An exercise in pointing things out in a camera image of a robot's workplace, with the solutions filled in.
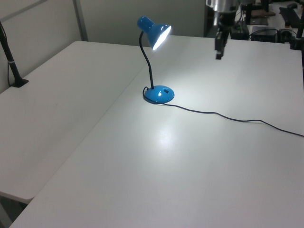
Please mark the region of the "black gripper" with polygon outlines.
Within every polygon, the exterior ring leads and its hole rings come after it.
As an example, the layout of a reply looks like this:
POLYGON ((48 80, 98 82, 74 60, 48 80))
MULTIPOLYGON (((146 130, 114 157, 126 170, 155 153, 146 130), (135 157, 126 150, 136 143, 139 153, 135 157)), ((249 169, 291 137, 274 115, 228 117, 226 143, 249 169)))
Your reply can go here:
POLYGON ((219 32, 215 37, 216 59, 221 60, 230 35, 230 29, 235 23, 236 11, 218 13, 219 32))

